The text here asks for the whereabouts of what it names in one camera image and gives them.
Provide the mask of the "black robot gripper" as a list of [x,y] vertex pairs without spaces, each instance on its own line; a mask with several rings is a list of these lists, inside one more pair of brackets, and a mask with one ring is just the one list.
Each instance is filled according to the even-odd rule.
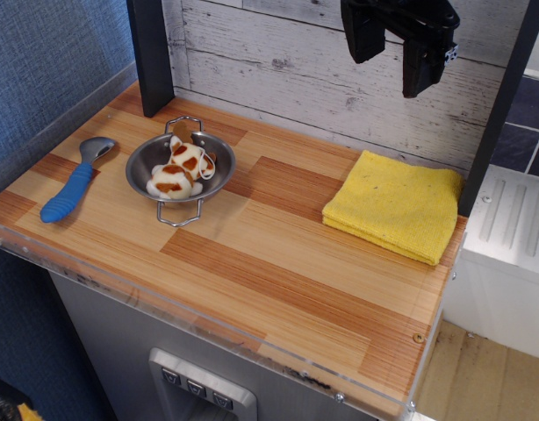
[[415,98],[441,80],[456,46],[453,33],[460,25],[448,1],[342,1],[341,20],[357,64],[384,51],[387,32],[405,41],[404,98]]

